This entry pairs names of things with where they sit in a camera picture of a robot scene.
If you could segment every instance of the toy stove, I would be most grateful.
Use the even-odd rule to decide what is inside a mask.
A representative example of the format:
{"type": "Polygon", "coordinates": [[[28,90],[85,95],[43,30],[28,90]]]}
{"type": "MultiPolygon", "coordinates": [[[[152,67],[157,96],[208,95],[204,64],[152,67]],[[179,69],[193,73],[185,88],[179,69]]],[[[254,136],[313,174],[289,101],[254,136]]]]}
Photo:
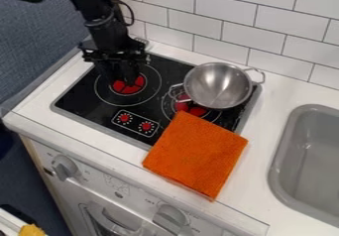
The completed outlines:
{"type": "MultiPolygon", "coordinates": [[[[132,86],[123,81],[107,83],[93,68],[55,103],[54,109],[145,149],[157,141],[179,110],[240,133],[261,86],[256,84],[243,104],[223,111],[192,102],[177,103],[169,97],[170,86],[183,82],[192,68],[187,63],[151,55],[151,65],[140,67],[140,75],[132,86]]],[[[182,91],[177,96],[182,98],[185,94],[182,91]]]]}

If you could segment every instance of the red knob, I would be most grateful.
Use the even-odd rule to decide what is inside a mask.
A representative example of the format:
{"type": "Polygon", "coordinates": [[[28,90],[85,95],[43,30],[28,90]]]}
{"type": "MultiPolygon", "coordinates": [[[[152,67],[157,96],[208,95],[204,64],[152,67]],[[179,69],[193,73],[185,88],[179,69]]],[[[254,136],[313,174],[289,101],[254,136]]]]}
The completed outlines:
{"type": "Polygon", "coordinates": [[[152,129],[152,124],[150,122],[143,122],[142,123],[142,129],[144,131],[149,131],[152,129]]]}
{"type": "Polygon", "coordinates": [[[130,120],[130,116],[128,114],[123,114],[123,115],[120,115],[119,119],[121,122],[128,122],[130,120]]]}

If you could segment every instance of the stove knob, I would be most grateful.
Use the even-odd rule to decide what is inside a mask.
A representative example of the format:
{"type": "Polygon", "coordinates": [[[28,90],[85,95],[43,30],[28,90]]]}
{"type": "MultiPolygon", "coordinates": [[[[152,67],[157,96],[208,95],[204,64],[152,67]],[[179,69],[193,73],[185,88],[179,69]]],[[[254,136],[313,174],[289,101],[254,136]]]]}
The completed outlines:
{"type": "Polygon", "coordinates": [[[61,181],[65,181],[69,177],[76,177],[80,175],[80,171],[75,162],[64,155],[57,155],[53,159],[52,168],[56,172],[58,179],[61,181]]]}
{"type": "Polygon", "coordinates": [[[122,124],[128,124],[132,121],[133,117],[130,114],[124,113],[120,115],[118,119],[122,124]]]}
{"type": "Polygon", "coordinates": [[[173,235],[194,236],[185,215],[168,204],[163,204],[152,220],[173,235]]]}
{"type": "Polygon", "coordinates": [[[151,122],[146,121],[141,124],[141,127],[144,131],[150,131],[153,127],[153,124],[151,122]]]}

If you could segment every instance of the gray sink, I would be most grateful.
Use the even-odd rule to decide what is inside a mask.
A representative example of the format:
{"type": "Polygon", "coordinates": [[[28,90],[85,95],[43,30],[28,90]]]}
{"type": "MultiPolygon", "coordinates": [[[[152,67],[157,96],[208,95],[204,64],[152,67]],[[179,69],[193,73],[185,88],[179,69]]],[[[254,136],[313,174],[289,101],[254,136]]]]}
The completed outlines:
{"type": "Polygon", "coordinates": [[[288,207],[339,227],[339,111],[303,105],[287,120],[269,185],[288,207]]]}

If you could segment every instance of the metal bowl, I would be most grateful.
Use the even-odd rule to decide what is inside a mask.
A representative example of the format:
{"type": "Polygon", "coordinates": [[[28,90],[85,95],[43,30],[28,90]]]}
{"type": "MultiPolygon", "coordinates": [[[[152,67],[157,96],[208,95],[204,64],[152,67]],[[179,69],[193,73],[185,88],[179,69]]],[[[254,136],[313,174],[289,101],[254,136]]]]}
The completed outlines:
{"type": "Polygon", "coordinates": [[[246,71],[256,68],[241,69],[235,65],[212,62],[193,68],[184,78],[183,83],[170,87],[169,96],[177,102],[194,101],[195,103],[214,109],[227,109],[243,103],[252,93],[253,81],[246,71]],[[189,97],[178,99],[174,91],[183,86],[189,97]]]}

